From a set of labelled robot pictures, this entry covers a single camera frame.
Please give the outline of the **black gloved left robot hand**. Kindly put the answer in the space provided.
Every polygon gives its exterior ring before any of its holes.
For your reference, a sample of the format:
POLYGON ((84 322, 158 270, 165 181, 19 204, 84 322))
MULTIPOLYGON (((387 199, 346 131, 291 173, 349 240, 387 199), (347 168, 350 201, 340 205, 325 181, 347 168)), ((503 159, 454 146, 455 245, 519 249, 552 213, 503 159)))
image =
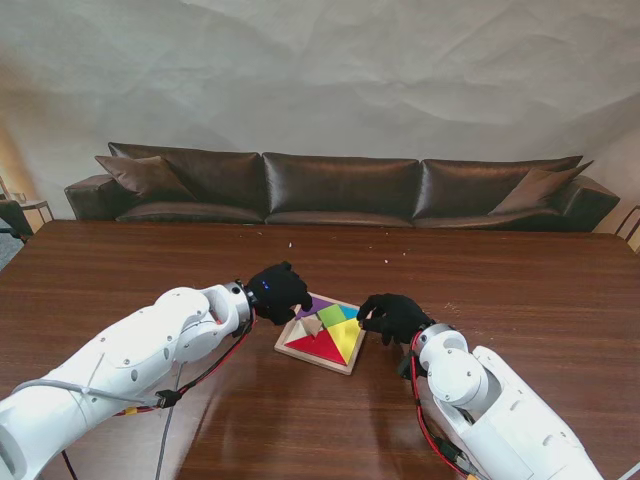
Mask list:
POLYGON ((247 288, 255 298, 257 315, 276 326, 291 321, 296 316, 296 306, 306 312, 313 306, 307 284, 286 261, 256 274, 249 280, 247 288))

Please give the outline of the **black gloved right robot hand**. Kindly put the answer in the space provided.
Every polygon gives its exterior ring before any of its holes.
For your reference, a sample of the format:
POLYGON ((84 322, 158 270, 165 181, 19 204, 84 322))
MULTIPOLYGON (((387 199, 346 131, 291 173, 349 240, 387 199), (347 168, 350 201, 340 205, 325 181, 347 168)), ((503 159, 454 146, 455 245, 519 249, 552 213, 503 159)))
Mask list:
POLYGON ((381 335, 382 344, 410 344, 414 336, 435 324, 411 298, 392 293, 375 294, 360 306, 361 328, 381 335))

